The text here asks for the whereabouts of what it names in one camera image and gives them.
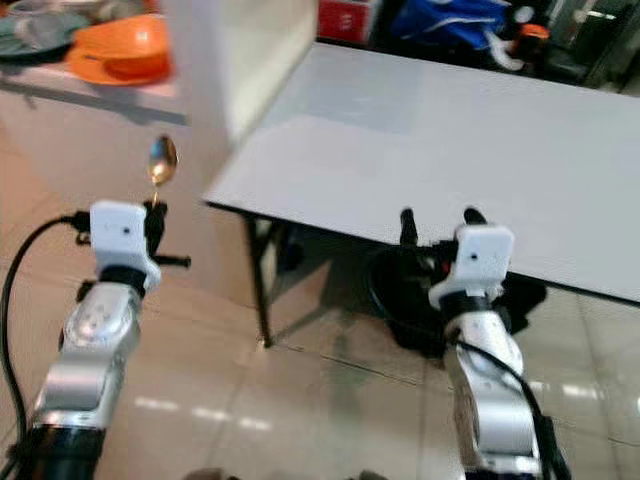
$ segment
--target table leg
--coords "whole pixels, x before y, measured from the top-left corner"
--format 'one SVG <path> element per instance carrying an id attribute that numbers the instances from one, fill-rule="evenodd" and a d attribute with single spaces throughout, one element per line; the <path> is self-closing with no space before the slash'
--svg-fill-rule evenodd
<path id="1" fill-rule="evenodd" d="M 255 301 L 258 307 L 258 325 L 260 327 L 260 335 L 265 348 L 273 345 L 271 338 L 271 327 L 269 325 L 269 305 L 267 303 L 267 294 L 264 288 L 264 277 L 262 275 L 262 255 L 264 248 L 258 237 L 258 226 L 256 219 L 253 217 L 244 217 L 245 227 L 247 231 L 247 240 L 249 243 L 249 254 L 251 256 L 251 272 L 253 275 L 253 291 Z"/>

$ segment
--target black cable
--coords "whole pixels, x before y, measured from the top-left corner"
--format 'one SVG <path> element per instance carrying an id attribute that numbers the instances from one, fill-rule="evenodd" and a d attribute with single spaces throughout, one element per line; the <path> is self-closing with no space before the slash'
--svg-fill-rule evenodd
<path id="1" fill-rule="evenodd" d="M 37 229 L 35 229 L 31 235 L 27 237 L 27 239 L 23 242 L 16 253 L 13 261 L 11 262 L 11 266 L 9 267 L 9 271 L 7 272 L 7 276 L 4 281 L 4 287 L 2 288 L 2 298 L 0 299 L 0 360 L 2 361 L 2 367 L 4 370 L 4 377 L 7 381 L 7 385 L 9 386 L 9 393 L 11 394 L 11 399 L 13 401 L 13 406 L 16 411 L 16 428 L 17 428 L 17 442 L 19 443 L 27 434 L 27 413 L 24 406 L 24 398 L 22 396 L 22 392 L 20 390 L 20 386 L 16 379 L 15 371 L 13 369 L 13 364 L 11 363 L 11 355 L 9 353 L 9 300 L 11 297 L 11 289 L 13 287 L 13 282 L 15 280 L 16 274 L 18 273 L 18 268 L 20 267 L 20 263 L 24 258 L 27 250 L 33 244 L 33 242 L 46 230 L 53 227 L 54 225 L 58 225 L 60 223 L 70 223 L 74 224 L 74 221 L 78 218 L 72 216 L 62 216 L 59 218 L 55 218 L 53 220 L 49 220 L 48 222 L 42 224 Z M 1 479 L 6 478 L 11 472 L 11 469 L 15 466 L 15 462 L 12 462 L 10 459 L 5 468 L 2 470 Z"/>
<path id="2" fill-rule="evenodd" d="M 471 345 L 461 340 L 453 340 L 451 344 L 477 353 L 516 379 L 533 414 L 534 430 L 540 452 L 542 478 L 544 480 L 550 480 L 551 472 L 553 472 L 556 480 L 571 480 L 571 472 L 556 442 L 553 421 L 550 417 L 547 417 L 542 413 L 542 409 L 540 408 L 540 405 L 538 404 L 538 401 L 536 400 L 536 397 L 527 381 L 502 360 L 496 358 L 489 352 L 476 347 L 475 345 Z"/>

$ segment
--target black cylinder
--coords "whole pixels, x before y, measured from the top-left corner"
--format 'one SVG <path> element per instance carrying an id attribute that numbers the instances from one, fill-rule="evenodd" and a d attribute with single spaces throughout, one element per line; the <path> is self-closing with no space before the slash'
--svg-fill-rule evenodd
<path id="1" fill-rule="evenodd" d="M 19 480 L 90 480 L 102 454 L 105 431 L 43 426 L 15 449 Z"/>
<path id="2" fill-rule="evenodd" d="M 413 219 L 413 210 L 405 208 L 402 213 L 400 213 L 400 224 L 402 227 L 400 232 L 400 245 L 413 247 L 418 245 L 418 229 Z"/>
<path id="3" fill-rule="evenodd" d="M 144 202 L 147 209 L 147 217 L 144 219 L 144 234 L 147 237 L 147 250 L 149 255 L 155 255 L 164 235 L 164 217 L 167 216 L 168 207 L 164 202 Z"/>
<path id="4" fill-rule="evenodd" d="M 440 299 L 440 310 L 449 322 L 463 313 L 491 310 L 491 302 L 487 297 L 470 297 L 466 292 L 456 292 Z"/>
<path id="5" fill-rule="evenodd" d="M 467 225 L 486 225 L 487 219 L 480 213 L 479 210 L 468 207 L 464 211 L 464 221 Z"/>

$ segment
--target metal spoon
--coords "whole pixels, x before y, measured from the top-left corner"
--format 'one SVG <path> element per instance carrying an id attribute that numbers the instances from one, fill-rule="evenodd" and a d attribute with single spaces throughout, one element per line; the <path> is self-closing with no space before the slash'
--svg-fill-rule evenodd
<path id="1" fill-rule="evenodd" d="M 158 200 L 158 188 L 173 178 L 178 168 L 178 152 L 176 146 L 167 135 L 161 135 L 153 142 L 147 163 L 149 178 L 156 190 L 153 194 L 153 203 Z"/>

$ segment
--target red sign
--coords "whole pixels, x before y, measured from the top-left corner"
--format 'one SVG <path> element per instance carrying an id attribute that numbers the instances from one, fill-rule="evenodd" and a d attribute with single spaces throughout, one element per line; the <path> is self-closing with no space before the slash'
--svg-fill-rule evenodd
<path id="1" fill-rule="evenodd" d="M 371 6 L 367 2 L 320 0 L 318 36 L 366 43 Z"/>

